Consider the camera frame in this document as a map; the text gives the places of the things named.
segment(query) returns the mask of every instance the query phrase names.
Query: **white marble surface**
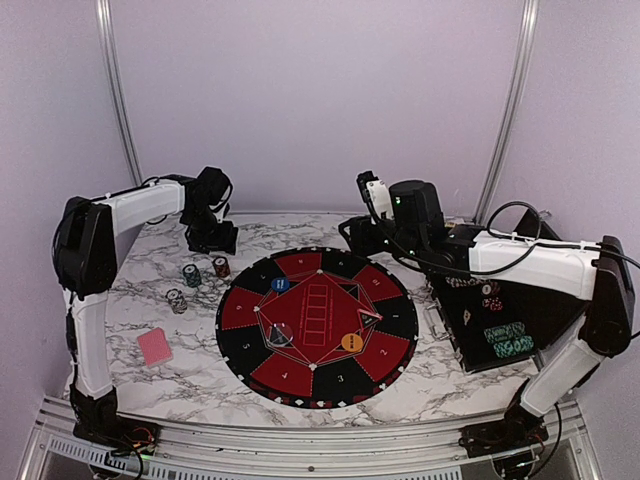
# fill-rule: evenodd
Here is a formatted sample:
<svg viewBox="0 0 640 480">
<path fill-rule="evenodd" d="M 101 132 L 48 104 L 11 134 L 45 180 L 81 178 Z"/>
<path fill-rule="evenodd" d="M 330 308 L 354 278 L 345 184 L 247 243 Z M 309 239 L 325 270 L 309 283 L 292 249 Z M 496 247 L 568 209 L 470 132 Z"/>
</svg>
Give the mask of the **white marble surface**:
<svg viewBox="0 0 640 480">
<path fill-rule="evenodd" d="M 299 246 L 345 248 L 337 225 L 344 215 L 235 215 L 238 252 L 228 256 L 233 278 L 262 257 Z M 448 341 L 435 341 L 425 323 L 429 305 L 424 277 L 386 254 L 375 260 L 404 283 L 418 310 L 420 339 L 409 368 L 384 392 L 356 405 L 307 410 L 279 405 L 242 384 L 222 360 L 215 338 L 218 302 L 230 279 L 217 279 L 209 256 L 189 252 L 178 217 L 146 226 L 127 257 L 109 296 L 108 357 L 120 410 L 154 417 L 225 425 L 347 426 L 441 419 L 506 407 L 533 362 L 479 374 L 464 374 Z M 184 285 L 181 269 L 195 263 L 203 274 L 199 291 Z M 174 315 L 164 299 L 171 288 L 185 292 L 189 308 Z M 148 368 L 136 338 L 162 327 L 173 360 Z"/>
</svg>

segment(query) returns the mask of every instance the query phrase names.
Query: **vent grille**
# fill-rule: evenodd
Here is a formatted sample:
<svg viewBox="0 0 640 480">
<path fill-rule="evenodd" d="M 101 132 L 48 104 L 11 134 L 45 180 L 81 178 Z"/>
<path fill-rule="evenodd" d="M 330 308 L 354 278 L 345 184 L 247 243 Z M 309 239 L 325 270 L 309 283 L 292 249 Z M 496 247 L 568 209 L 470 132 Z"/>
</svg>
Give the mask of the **vent grille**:
<svg viewBox="0 0 640 480">
<path fill-rule="evenodd" d="M 47 450 L 63 457 L 82 463 L 111 470 L 116 473 L 138 473 L 138 460 L 135 458 L 113 458 L 106 447 L 84 443 L 75 438 L 52 435 Z M 273 476 L 236 475 L 207 472 L 202 469 L 157 463 L 154 458 L 145 458 L 145 472 L 142 478 L 148 480 L 276 480 Z M 460 467 L 451 467 L 411 475 L 382 475 L 351 477 L 351 480 L 463 480 Z"/>
</svg>

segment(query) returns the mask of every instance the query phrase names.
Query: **white wall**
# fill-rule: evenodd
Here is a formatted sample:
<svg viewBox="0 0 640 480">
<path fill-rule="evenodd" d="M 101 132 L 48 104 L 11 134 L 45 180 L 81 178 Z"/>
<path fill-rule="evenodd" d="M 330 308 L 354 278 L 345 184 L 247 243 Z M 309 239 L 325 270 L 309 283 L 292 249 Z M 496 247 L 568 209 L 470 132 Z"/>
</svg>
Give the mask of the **white wall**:
<svg viewBox="0 0 640 480">
<path fill-rule="evenodd" d="M 473 213 L 523 2 L 119 0 L 145 175 L 222 167 L 234 210 L 361 210 L 358 173 L 433 181 Z"/>
<path fill-rule="evenodd" d="M 69 371 L 50 260 L 64 203 L 130 186 L 95 2 L 0 2 L 0 465 L 15 478 L 43 395 Z"/>
<path fill-rule="evenodd" d="M 636 259 L 639 25 L 637 1 L 541 2 L 531 70 L 493 204 L 530 201 L 553 213 L 563 238 L 618 236 Z M 640 296 L 640 275 L 634 278 Z M 604 479 L 639 478 L 640 340 L 602 365 L 579 403 Z"/>
</svg>

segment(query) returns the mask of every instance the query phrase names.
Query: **robotic arm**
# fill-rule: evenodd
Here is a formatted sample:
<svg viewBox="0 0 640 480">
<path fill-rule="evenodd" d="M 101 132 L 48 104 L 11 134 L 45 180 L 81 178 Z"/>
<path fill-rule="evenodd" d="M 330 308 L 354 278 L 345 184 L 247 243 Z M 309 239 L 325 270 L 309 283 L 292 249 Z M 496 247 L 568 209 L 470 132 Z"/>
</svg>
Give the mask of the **robotic arm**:
<svg viewBox="0 0 640 480">
<path fill-rule="evenodd" d="M 117 415 L 117 394 L 106 353 L 108 290 L 116 278 L 116 241 L 134 227 L 182 212 L 189 249 L 235 254 L 238 229 L 224 217 L 232 192 L 229 178 L 205 168 L 197 178 L 169 175 L 141 187 L 97 199 L 67 202 L 53 242 L 53 262 L 69 305 L 67 346 L 73 357 L 70 400 L 74 435 L 121 448 L 143 442 L 153 448 L 158 426 Z"/>
<path fill-rule="evenodd" d="M 544 415 L 631 341 L 635 294 L 619 240 L 567 243 L 477 225 L 448 229 L 433 184 L 410 180 L 387 189 L 372 172 L 360 174 L 357 183 L 370 215 L 339 227 L 354 253 L 386 251 L 415 261 L 427 277 L 504 280 L 590 302 L 581 328 L 522 385 L 504 419 L 463 428 L 460 444 L 474 457 L 528 446 L 534 436 L 548 438 Z"/>
</svg>

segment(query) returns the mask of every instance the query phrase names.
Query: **metal frame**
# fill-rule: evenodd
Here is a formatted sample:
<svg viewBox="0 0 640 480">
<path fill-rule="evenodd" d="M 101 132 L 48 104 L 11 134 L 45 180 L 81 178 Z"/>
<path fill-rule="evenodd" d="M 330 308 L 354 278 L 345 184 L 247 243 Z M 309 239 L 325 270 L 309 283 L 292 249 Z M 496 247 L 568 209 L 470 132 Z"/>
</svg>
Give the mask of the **metal frame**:
<svg viewBox="0 0 640 480">
<path fill-rule="evenodd" d="M 581 480 L 600 480 L 580 409 L 575 402 L 568 402 L 561 406 L 561 412 L 562 438 L 570 442 Z M 190 478 L 187 474 L 202 472 L 209 476 L 213 473 L 213 478 L 235 480 L 428 478 L 436 471 L 452 472 L 466 464 L 526 451 L 469 459 L 458 445 L 462 426 L 501 417 L 502 412 L 496 411 L 445 420 L 345 428 L 240 427 L 154 419 L 162 431 L 155 454 L 145 457 L 144 478 Z M 87 463 L 103 461 L 102 447 L 73 437 L 74 424 L 68 402 L 46 397 L 18 479 L 39 479 L 50 451 L 70 458 L 83 455 Z M 546 425 L 549 448 L 558 433 L 555 412 L 547 415 Z M 54 441 L 58 442 L 57 448 L 52 448 Z M 135 459 L 120 460 L 113 468 L 137 472 Z"/>
<path fill-rule="evenodd" d="M 113 25 L 111 23 L 111 2 L 110 0 L 97 0 L 98 27 L 100 29 L 100 43 L 104 54 L 107 77 L 109 79 L 109 90 L 111 99 L 116 111 L 116 120 L 120 130 L 120 139 L 124 147 L 124 153 L 129 167 L 129 174 L 135 185 L 142 184 L 142 171 L 138 162 L 138 155 L 133 143 L 131 125 L 127 116 L 126 102 L 122 91 L 122 81 L 120 79 L 120 68 L 118 66 L 118 56 L 116 54 L 116 43 L 113 35 Z"/>
<path fill-rule="evenodd" d="M 509 96 L 507 97 L 502 124 L 500 125 L 500 131 L 498 132 L 498 138 L 493 150 L 489 172 L 487 173 L 476 212 L 473 216 L 474 223 L 483 224 L 486 221 L 488 210 L 491 207 L 491 201 L 498 188 L 500 173 L 504 167 L 509 138 L 511 137 L 511 131 L 513 129 L 513 122 L 518 106 L 520 105 L 527 72 L 529 70 L 529 60 L 531 59 L 534 33 L 538 21 L 538 5 L 539 0 L 525 0 L 516 61 L 513 67 L 511 86 L 509 87 Z"/>
</svg>

